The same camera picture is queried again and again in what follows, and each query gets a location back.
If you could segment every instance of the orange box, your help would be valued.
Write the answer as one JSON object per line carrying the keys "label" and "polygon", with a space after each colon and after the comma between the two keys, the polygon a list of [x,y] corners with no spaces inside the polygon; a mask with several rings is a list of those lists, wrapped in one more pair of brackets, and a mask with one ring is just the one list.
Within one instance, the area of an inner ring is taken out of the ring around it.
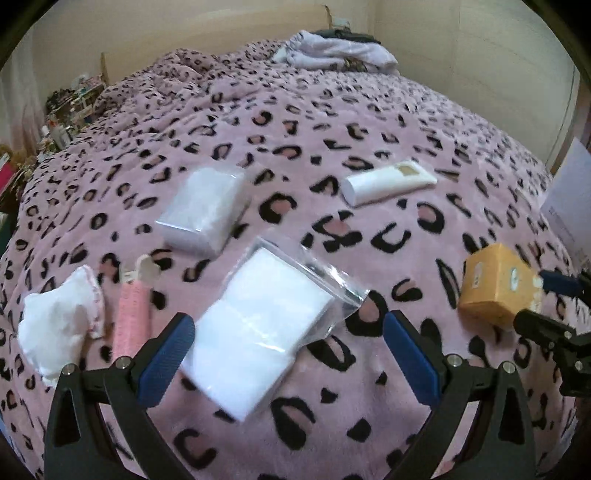
{"label": "orange box", "polygon": [[510,248],[492,244],[466,260],[458,307],[503,329],[520,310],[540,312],[542,279]]}

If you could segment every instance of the bed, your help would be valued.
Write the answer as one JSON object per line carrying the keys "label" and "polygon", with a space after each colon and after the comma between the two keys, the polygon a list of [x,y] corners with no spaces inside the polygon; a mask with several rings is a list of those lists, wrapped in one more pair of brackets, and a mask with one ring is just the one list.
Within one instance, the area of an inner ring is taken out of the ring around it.
{"label": "bed", "polygon": [[[255,34],[240,41],[264,37]],[[199,318],[253,239],[275,228],[372,291],[329,338],[300,351],[271,404],[244,423],[177,373],[150,416],[196,478],[383,478],[428,416],[381,338],[391,309],[444,353],[474,365],[515,362],[546,471],[567,446],[574,400],[559,394],[545,352],[460,317],[457,301],[464,260],[493,242],[537,270],[573,273],[539,211],[548,171],[494,125],[429,88],[400,76],[277,66],[268,59],[280,45],[262,40],[219,55],[177,48],[111,79],[96,104],[100,119],[36,169],[0,260],[0,407],[27,468],[43,475],[52,398],[16,339],[29,292],[51,290],[87,264],[112,320],[119,266],[151,254],[163,271],[152,295],[157,334],[176,312]],[[435,172],[437,187],[347,207],[339,194],[344,176],[398,158]],[[191,169],[215,163],[252,172],[250,207],[220,258],[170,250],[154,221]],[[570,299],[546,295],[543,313],[588,329],[589,312]],[[109,365],[111,342],[112,329],[89,342],[81,368]],[[140,473],[112,413],[103,413],[125,466]],[[467,428],[464,422],[441,471],[453,466]]]}

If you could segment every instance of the metal bolt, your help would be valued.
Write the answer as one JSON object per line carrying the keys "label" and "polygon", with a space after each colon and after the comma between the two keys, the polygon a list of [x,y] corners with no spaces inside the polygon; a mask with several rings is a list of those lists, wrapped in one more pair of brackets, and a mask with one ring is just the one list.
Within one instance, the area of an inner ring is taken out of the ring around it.
{"label": "metal bolt", "polygon": [[447,363],[450,364],[452,367],[459,367],[462,364],[463,360],[462,357],[452,353],[447,357]]}
{"label": "metal bolt", "polygon": [[76,371],[75,364],[67,364],[64,368],[61,369],[61,373],[64,375],[71,375]]}
{"label": "metal bolt", "polygon": [[121,370],[125,370],[130,365],[131,365],[131,357],[120,356],[117,360],[115,360],[115,366],[117,368],[120,368]]}
{"label": "metal bolt", "polygon": [[504,362],[503,363],[503,370],[507,372],[509,375],[515,373],[515,365],[511,362]]}

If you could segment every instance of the curtain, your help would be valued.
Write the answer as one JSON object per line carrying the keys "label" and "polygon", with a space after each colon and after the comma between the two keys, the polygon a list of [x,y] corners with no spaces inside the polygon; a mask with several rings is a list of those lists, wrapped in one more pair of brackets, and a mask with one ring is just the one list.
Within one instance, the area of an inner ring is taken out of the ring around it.
{"label": "curtain", "polygon": [[31,27],[0,71],[0,142],[35,154],[44,123],[33,66]]}

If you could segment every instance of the headboard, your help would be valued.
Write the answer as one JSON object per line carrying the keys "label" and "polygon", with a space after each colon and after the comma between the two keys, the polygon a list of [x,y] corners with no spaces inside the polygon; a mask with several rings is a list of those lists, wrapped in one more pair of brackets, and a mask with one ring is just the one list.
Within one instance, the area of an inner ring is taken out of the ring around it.
{"label": "headboard", "polygon": [[211,54],[236,50],[256,40],[287,39],[300,30],[332,26],[324,5],[289,5],[268,10],[220,10],[199,15],[183,25],[151,32],[100,56],[103,78],[113,84],[143,69],[176,48]]}

